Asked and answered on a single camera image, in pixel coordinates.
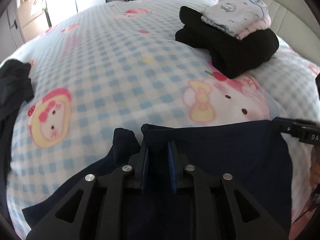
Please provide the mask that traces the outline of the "person right hand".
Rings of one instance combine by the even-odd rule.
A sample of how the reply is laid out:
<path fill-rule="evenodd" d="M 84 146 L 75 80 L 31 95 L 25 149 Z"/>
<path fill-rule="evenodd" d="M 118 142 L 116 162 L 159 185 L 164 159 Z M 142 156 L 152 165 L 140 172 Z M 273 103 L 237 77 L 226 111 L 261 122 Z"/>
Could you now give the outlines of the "person right hand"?
<path fill-rule="evenodd" d="M 311 151 L 311 167 L 310 167 L 310 185 L 314 190 L 319 185 L 319 175 L 320 175 L 320 166 L 319 166 L 319 146 L 313 146 Z"/>

